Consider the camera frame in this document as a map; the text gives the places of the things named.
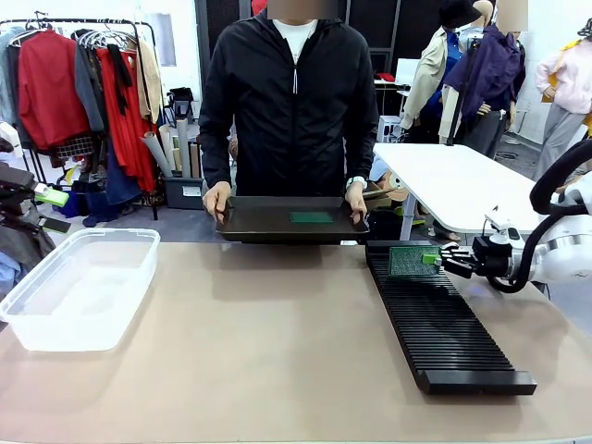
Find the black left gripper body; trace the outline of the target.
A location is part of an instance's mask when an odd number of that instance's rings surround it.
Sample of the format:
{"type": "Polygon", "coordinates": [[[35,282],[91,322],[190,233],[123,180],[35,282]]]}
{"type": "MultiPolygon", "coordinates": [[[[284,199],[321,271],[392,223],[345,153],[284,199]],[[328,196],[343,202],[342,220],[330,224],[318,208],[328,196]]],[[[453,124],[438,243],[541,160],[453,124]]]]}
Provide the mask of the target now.
{"type": "Polygon", "coordinates": [[[38,183],[29,171],[1,163],[1,221],[38,222],[39,212],[34,204],[38,183]]]}

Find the person's right hand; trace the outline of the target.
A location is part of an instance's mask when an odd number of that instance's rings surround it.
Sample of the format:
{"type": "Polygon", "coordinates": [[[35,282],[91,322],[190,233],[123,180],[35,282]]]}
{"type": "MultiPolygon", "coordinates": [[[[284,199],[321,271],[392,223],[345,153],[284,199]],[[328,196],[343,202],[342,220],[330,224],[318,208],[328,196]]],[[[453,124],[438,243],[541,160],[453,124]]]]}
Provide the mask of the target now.
{"type": "Polygon", "coordinates": [[[230,196],[231,186],[226,181],[217,182],[203,196],[204,209],[217,223],[223,223],[225,220],[226,207],[230,196]]]}

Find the person's left hand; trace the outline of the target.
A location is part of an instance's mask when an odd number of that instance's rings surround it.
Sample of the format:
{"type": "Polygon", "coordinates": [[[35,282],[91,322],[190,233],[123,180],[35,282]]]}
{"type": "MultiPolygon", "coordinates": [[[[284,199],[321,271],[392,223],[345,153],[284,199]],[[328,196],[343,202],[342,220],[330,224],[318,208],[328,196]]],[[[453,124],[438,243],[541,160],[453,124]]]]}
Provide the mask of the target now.
{"type": "Polygon", "coordinates": [[[352,223],[358,225],[365,219],[367,214],[363,184],[361,182],[353,182],[346,190],[345,200],[351,207],[352,223]]]}

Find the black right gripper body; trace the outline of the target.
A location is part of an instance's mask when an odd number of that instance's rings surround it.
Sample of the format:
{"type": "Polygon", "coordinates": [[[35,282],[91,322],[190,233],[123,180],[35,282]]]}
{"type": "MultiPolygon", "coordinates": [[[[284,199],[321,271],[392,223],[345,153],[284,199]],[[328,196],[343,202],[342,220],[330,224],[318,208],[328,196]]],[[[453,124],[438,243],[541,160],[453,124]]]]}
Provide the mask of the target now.
{"type": "Polygon", "coordinates": [[[478,236],[472,244],[474,272],[480,277],[507,278],[512,271],[511,242],[499,236],[478,236]]]}

